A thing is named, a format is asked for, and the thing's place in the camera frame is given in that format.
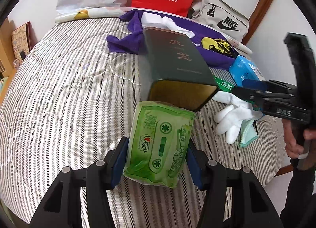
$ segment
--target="dark green box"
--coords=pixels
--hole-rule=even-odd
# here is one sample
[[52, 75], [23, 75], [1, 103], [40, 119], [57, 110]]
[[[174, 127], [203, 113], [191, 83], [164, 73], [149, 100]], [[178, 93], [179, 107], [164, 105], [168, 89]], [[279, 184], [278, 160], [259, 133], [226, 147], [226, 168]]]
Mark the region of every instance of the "dark green box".
[[184, 34], [148, 27], [140, 48], [142, 101], [200, 110], [218, 91], [213, 74]]

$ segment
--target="cork board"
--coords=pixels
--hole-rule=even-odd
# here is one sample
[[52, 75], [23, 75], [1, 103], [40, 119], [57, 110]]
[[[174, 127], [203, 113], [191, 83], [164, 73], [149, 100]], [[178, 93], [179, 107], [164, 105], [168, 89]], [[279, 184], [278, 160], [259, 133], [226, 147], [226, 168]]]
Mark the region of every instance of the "cork board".
[[21, 27], [12, 32], [12, 46], [15, 58], [22, 61], [20, 52], [24, 51], [26, 56], [30, 53], [30, 22], [25, 23]]

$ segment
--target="blue tissue pack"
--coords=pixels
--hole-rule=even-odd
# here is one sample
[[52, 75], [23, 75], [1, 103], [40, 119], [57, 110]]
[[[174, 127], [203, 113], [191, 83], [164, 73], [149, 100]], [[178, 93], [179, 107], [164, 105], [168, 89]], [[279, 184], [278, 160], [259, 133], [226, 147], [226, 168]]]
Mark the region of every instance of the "blue tissue pack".
[[256, 65], [241, 55], [238, 55], [233, 65], [230, 66], [229, 72], [239, 87], [242, 87], [244, 79], [265, 80]]

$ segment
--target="mattress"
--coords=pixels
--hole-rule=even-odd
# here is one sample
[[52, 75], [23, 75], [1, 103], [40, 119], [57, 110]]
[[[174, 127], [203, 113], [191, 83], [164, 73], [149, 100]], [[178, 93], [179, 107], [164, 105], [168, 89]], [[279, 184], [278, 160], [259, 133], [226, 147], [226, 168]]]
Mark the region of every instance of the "mattress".
[[[19, 68], [0, 108], [0, 198], [25, 222], [63, 167], [86, 168], [129, 136], [142, 71], [136, 55], [109, 52], [106, 42], [129, 33], [117, 18], [56, 24]], [[233, 83], [228, 71], [212, 72]], [[240, 149], [214, 132], [223, 108], [210, 100], [196, 113], [193, 142], [225, 167], [250, 167], [265, 186], [285, 157], [281, 121], [258, 122], [259, 139]], [[205, 197], [186, 165], [174, 190], [122, 177], [107, 193], [116, 227], [196, 227]], [[225, 218], [231, 197], [228, 188]], [[88, 227], [84, 188], [81, 206]]]

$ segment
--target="yellow duck print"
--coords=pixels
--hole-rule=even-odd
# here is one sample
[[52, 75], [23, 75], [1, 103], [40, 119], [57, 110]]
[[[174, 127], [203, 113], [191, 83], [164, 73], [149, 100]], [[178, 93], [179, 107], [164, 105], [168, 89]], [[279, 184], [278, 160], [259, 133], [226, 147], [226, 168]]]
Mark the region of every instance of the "yellow duck print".
[[89, 18], [88, 10], [81, 10], [76, 14], [76, 16], [74, 17], [74, 20], [81, 20], [81, 19], [88, 19], [88, 18]]

